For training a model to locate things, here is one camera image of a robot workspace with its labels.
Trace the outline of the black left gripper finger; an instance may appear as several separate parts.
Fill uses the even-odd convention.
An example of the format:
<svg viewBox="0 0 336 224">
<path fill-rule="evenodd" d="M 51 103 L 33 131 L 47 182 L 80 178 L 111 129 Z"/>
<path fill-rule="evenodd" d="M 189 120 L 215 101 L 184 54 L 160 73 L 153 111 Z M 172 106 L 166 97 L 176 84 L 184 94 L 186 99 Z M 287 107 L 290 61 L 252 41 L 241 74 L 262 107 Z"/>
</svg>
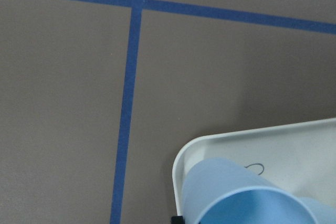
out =
<svg viewBox="0 0 336 224">
<path fill-rule="evenodd" d="M 171 224 L 184 224 L 183 216 L 172 216 Z"/>
</svg>

